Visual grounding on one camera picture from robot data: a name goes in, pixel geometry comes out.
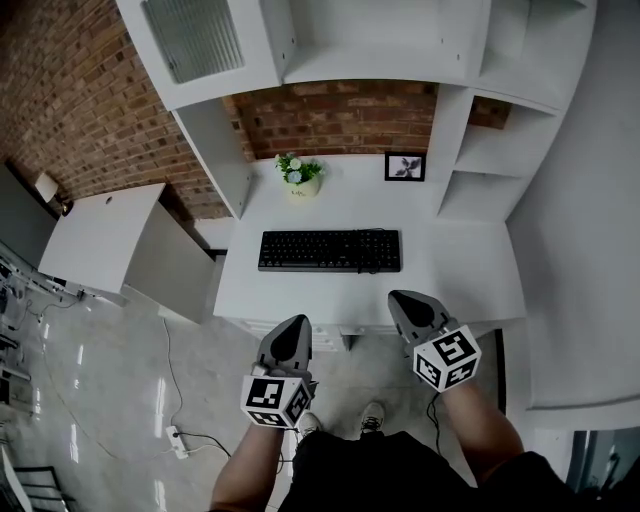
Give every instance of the cabinet door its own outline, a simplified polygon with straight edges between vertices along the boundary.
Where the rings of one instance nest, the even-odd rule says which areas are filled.
[[[167,110],[280,85],[259,0],[117,2]]]

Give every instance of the white cabinet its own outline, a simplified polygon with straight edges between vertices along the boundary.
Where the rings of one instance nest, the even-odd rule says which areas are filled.
[[[77,200],[58,220],[38,270],[114,301],[130,288],[162,316],[202,322],[214,262],[158,202],[164,186]]]
[[[596,0],[117,2],[162,100],[237,219],[261,185],[251,183],[222,96],[396,79],[440,84],[429,216],[504,221],[560,127],[596,10]],[[475,96],[513,105],[503,130],[468,125]]]
[[[276,87],[276,62],[259,0],[117,0],[167,110],[242,91]],[[287,37],[282,23],[279,37]]]

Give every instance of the glossy floor tile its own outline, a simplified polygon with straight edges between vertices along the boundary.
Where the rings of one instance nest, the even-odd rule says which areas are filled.
[[[31,309],[49,302],[35,297]],[[241,383],[258,340],[221,318],[202,326],[167,321],[167,327],[184,399],[179,412],[165,328],[152,308],[120,309],[91,299],[66,310],[49,308],[41,323],[27,315],[17,337],[36,413],[15,416],[8,426],[16,465],[54,466],[83,511],[208,510],[224,454],[203,449],[185,461],[162,454],[169,449],[164,429],[175,414],[179,429],[214,436],[232,451],[248,426],[239,407]],[[480,343],[478,381],[496,400],[495,345],[490,336]],[[433,393],[411,374],[399,337],[362,337],[349,353],[316,353],[311,370],[320,382],[312,410],[326,429],[355,439],[362,410],[375,399],[387,409],[387,433],[407,430],[435,446],[425,414]],[[443,455],[469,479],[441,405],[438,414]],[[189,438],[188,448],[208,442]],[[289,485],[285,470],[273,507]]]

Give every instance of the red brick wall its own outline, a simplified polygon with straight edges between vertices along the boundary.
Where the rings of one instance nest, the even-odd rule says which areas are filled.
[[[11,1],[0,13],[0,157],[29,183],[46,171],[78,199],[166,182],[180,217],[229,215],[115,1]]]
[[[437,84],[403,80],[309,82],[224,98],[247,160],[427,151]],[[469,122],[504,127],[509,104],[476,98]]]

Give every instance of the electrical cable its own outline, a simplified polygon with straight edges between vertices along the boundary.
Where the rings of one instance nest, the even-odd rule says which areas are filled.
[[[173,384],[176,386],[176,391],[180,397],[180,407],[178,407],[178,410],[171,415],[171,419],[169,420],[169,425],[173,425],[173,420],[184,406],[184,400],[182,398],[182,391],[180,391],[180,386],[178,386],[178,381],[176,380],[176,374],[173,372],[173,364],[171,364],[171,335],[169,334],[169,328],[167,327],[167,320],[165,318],[162,319],[162,325],[164,325],[164,330],[167,333],[167,361],[169,362],[169,370],[171,371]]]
[[[22,319],[20,320],[20,323],[18,324],[18,327],[13,327],[5,322],[2,322],[2,325],[6,326],[7,329],[9,329],[10,331],[16,332],[19,331],[20,328],[22,327],[22,324],[24,323],[24,319],[27,317],[27,313],[31,313],[29,311],[29,308],[31,307],[31,305],[33,304],[33,301],[31,299],[27,300],[27,307],[24,308],[24,314],[22,315]]]
[[[36,318],[40,317],[41,315],[43,315],[45,313],[45,311],[47,310],[47,308],[49,306],[53,306],[56,307],[58,309],[69,309],[71,306],[74,306],[75,304],[77,304],[79,302],[79,300],[77,300],[76,302],[74,302],[73,304],[69,304],[68,306],[58,306],[56,304],[49,304],[48,306],[46,306],[39,314],[36,314],[32,311],[29,311],[29,313],[33,316],[35,316]],[[38,336],[38,340],[40,341],[40,345],[42,346],[42,357],[43,357],[43,361],[44,361],[44,366],[47,370],[47,375],[49,376],[49,380],[51,381],[51,387],[53,388],[54,393],[56,394],[56,396],[58,397],[58,400],[60,400],[60,403],[62,403],[62,405],[64,406],[64,408],[67,410],[67,412],[69,413],[69,416],[71,416],[71,418],[73,418],[73,421],[75,422],[75,424],[78,426],[78,428],[80,429],[80,431],[87,437],[87,439],[89,439],[90,441],[94,442],[96,445],[98,445],[109,457],[111,457],[114,460],[118,460],[121,462],[127,462],[129,464],[138,464],[141,462],[149,462],[151,460],[156,459],[157,457],[159,457],[160,455],[164,455],[166,453],[170,453],[175,451],[173,448],[169,449],[169,450],[165,450],[159,453],[156,453],[155,455],[151,456],[151,457],[147,457],[147,458],[143,458],[143,459],[137,459],[137,460],[130,460],[130,459],[125,459],[122,457],[118,457],[117,455],[114,455],[105,445],[103,445],[98,439],[91,437],[89,435],[89,433],[84,429],[84,427],[82,426],[82,423],[80,423],[80,421],[78,421],[78,418],[76,417],[76,415],[73,413],[73,411],[71,410],[71,407],[69,407],[69,405],[67,404],[67,402],[65,401],[65,399],[62,397],[62,395],[60,394],[60,392],[58,391],[58,387],[56,386],[56,383],[53,379],[53,374],[51,373],[51,368],[49,366],[49,361],[47,360],[47,351],[45,348],[45,343],[42,339],[42,337],[40,336],[40,331],[37,332],[37,336]]]
[[[436,412],[436,400],[440,396],[440,393],[436,393],[429,405],[427,405],[427,418],[431,420],[433,426],[436,428],[436,450],[438,451],[438,455],[442,457],[442,453],[440,452],[440,421],[438,421],[438,415]]]
[[[182,397],[182,391],[180,390],[180,386],[178,386],[178,381],[176,379],[176,374],[173,371],[173,364],[171,363],[171,335],[169,334],[169,328],[167,327],[167,321],[166,321],[165,318],[162,319],[162,324],[164,325],[164,330],[167,333],[167,362],[169,363],[169,371],[171,372],[171,378],[173,379],[173,384],[175,385],[176,391],[178,392],[178,396],[180,397],[180,406],[178,407],[176,412],[174,412],[171,415],[171,419],[169,420],[169,424],[175,426],[173,420],[178,415],[178,413],[182,410],[182,408],[184,406],[184,399]],[[220,441],[218,441],[215,437],[209,436],[209,435],[206,435],[206,434],[193,434],[193,433],[190,433],[190,432],[182,432],[177,427],[176,427],[176,430],[178,431],[179,435],[190,436],[190,437],[203,437],[203,438],[211,439],[212,441],[214,441],[216,443],[217,446],[216,445],[203,445],[203,446],[216,446],[217,448],[222,450],[227,455],[227,457],[229,459],[231,458],[231,454],[229,453],[229,451],[224,446],[222,446],[222,443]]]
[[[204,450],[205,448],[216,448],[218,450],[223,451],[227,455],[227,459],[231,458],[227,450],[225,450],[222,446],[218,446],[215,444],[203,444],[202,446],[199,446],[198,448],[195,448],[193,450],[187,450],[185,453],[187,454],[196,453],[196,452],[199,452],[200,450]]]
[[[298,434],[300,431],[297,428],[285,428],[283,430],[291,430],[293,431],[293,435],[296,436],[296,451],[298,450],[298,446],[300,445],[300,441],[298,440]],[[280,467],[276,471],[276,475],[279,475],[282,469],[284,468],[285,462],[293,462],[293,460],[285,460],[284,455],[282,455],[282,450],[280,450],[280,457],[278,458],[278,463]]]
[[[216,443],[216,445],[217,445],[217,447],[218,447],[218,448],[220,448],[224,453],[226,453],[226,454],[227,454],[227,457],[228,457],[228,458],[231,458],[231,454],[229,453],[229,451],[228,451],[224,446],[222,446],[222,443],[220,443],[220,441],[218,441],[218,440],[217,440],[215,437],[213,437],[213,436],[208,436],[208,435],[206,435],[206,434],[190,434],[189,432],[181,432],[181,431],[178,431],[178,434],[180,434],[181,436],[189,436],[189,437],[205,437],[205,438],[207,438],[207,439],[211,439],[212,441],[214,441],[214,442]]]

